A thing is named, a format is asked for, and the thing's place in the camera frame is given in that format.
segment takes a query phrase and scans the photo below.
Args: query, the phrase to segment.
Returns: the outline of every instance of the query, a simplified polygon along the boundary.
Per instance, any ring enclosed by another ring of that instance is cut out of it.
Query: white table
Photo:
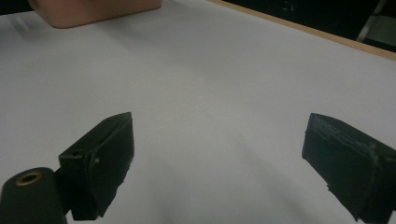
[[[132,111],[132,169],[95,223],[355,223],[301,157],[308,117],[396,148],[395,86],[394,61],[205,0],[67,30],[2,16],[0,183]]]

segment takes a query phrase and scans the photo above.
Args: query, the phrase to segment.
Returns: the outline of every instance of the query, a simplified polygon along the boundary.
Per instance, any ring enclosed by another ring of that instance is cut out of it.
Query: white tabletop
[[[396,148],[395,96],[396,62],[205,0],[66,30],[2,16],[0,183],[132,111],[134,162],[95,223],[355,223],[301,157],[308,117]]]

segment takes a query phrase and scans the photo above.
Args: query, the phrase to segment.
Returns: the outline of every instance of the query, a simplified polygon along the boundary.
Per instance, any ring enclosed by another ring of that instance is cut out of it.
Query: table surface
[[[355,223],[301,157],[306,124],[396,148],[395,85],[394,61],[206,0],[66,30],[2,16],[0,183],[132,111],[134,162],[95,223]]]

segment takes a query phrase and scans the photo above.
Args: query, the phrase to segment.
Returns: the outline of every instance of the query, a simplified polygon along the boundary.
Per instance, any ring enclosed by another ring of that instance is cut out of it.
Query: black floor
[[[396,0],[388,0],[382,9],[381,15],[396,18]]]
[[[379,0],[224,0],[355,40]]]
[[[32,11],[27,0],[0,0],[0,16],[25,11]]]

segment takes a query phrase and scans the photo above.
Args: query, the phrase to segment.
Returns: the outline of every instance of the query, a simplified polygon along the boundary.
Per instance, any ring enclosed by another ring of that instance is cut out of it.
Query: pink object
[[[161,0],[28,0],[49,25],[70,28],[161,7]]]

